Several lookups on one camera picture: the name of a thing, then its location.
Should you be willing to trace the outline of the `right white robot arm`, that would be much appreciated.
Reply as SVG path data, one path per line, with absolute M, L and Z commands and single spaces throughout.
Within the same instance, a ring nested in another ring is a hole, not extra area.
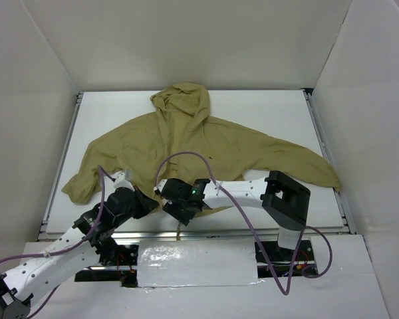
M 299 252 L 311 192 L 280 171 L 247 181 L 197 179 L 192 185 L 176 178 L 163 179 L 154 191 L 164 200 L 163 210 L 183 225 L 205 210 L 236 205 L 264 209 L 279 226 L 277 255 L 291 260 Z

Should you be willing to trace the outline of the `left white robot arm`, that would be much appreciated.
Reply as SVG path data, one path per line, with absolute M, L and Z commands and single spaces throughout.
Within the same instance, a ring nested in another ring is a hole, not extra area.
M 119 187 L 46 249 L 0 273 L 0 318 L 28 318 L 35 303 L 82 269 L 116 262 L 121 246 L 112 234 L 127 220 L 142 218 L 157 206 L 138 188 Z

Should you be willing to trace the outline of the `tan hooded zip jacket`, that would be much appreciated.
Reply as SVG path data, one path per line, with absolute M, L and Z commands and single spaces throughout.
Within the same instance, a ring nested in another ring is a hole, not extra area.
M 86 92 L 78 108 L 47 230 L 62 233 L 102 197 L 98 169 L 128 170 L 133 185 L 155 197 L 156 180 L 186 183 L 214 176 L 254 181 L 278 170 L 311 192 L 307 224 L 339 229 L 340 183 L 323 157 L 301 90 L 214 90 L 191 83 L 161 92 Z

